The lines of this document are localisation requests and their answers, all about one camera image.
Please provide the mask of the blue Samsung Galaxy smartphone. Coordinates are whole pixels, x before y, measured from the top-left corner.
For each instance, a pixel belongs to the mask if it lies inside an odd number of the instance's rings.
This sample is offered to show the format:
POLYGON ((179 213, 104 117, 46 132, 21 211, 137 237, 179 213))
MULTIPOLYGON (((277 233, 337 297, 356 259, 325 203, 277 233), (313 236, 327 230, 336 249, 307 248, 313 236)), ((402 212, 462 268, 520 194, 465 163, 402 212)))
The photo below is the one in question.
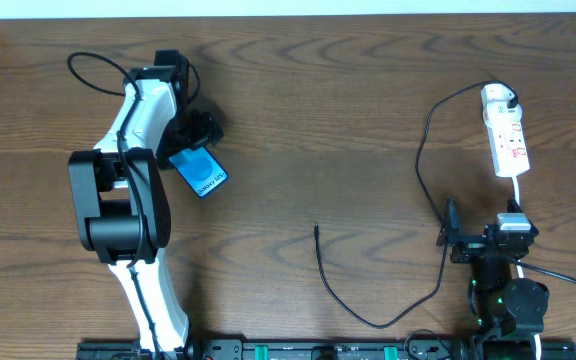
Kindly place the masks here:
POLYGON ((227 171, 205 148, 185 149, 171 156, 169 162, 199 198, 205 198, 229 178, 227 171))

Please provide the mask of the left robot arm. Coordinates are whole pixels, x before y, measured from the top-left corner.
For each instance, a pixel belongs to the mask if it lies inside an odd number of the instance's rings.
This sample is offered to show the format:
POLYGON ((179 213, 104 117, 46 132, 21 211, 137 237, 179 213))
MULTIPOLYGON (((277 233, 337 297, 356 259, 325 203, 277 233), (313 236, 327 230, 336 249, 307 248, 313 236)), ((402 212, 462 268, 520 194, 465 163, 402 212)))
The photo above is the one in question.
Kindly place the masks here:
POLYGON ((85 341, 79 359, 201 359, 201 341, 177 299, 165 249, 172 217, 161 174, 176 171, 199 198, 229 178, 209 152, 224 132, 192 108, 200 77, 177 50, 159 50, 151 66, 123 70, 122 106, 106 135, 75 151, 68 172, 82 246, 122 286, 139 336, 85 341))

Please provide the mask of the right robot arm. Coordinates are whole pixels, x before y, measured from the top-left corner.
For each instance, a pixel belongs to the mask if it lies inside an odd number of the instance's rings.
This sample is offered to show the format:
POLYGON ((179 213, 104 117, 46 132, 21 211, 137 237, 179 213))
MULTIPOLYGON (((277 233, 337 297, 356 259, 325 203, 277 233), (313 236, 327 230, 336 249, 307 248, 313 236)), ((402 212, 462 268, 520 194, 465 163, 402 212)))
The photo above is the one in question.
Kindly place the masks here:
POLYGON ((446 201, 437 244, 451 249, 451 263, 471 268, 468 301, 479 321, 475 334, 451 346, 454 359, 542 357, 539 335, 544 331, 549 290, 540 282, 512 274, 512 267, 529 253, 538 234, 513 199, 481 234, 465 234, 454 200, 446 201))

